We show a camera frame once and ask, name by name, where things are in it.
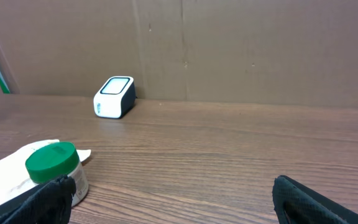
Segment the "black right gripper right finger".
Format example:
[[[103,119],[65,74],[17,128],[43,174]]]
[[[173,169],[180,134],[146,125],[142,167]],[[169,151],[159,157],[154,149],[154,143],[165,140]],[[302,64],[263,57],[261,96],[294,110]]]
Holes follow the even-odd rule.
[[[285,175],[273,185],[279,224],[358,224],[358,214]]]

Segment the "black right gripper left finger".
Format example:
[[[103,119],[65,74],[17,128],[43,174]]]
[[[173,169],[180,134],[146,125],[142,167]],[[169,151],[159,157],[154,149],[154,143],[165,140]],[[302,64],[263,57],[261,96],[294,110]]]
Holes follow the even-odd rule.
[[[66,224],[75,192],[74,178],[51,179],[0,205],[0,224]]]

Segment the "green lid jar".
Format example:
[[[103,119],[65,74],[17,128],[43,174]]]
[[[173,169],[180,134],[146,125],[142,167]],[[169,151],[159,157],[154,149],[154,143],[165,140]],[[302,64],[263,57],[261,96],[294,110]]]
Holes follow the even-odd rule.
[[[41,147],[25,161],[25,168],[30,179],[37,184],[59,175],[72,177],[76,186],[72,207],[80,203],[88,193],[88,179],[79,153],[71,142],[56,142]]]

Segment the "beige pouch bag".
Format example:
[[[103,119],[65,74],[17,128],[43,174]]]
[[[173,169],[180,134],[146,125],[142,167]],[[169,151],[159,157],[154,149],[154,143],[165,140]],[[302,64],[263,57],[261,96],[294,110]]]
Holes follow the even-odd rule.
[[[36,150],[51,143],[61,142],[58,139],[47,139],[27,144],[11,155],[0,160],[0,205],[13,198],[34,190],[40,185],[33,182],[27,169],[25,161]],[[91,150],[78,150],[81,163],[91,155]]]

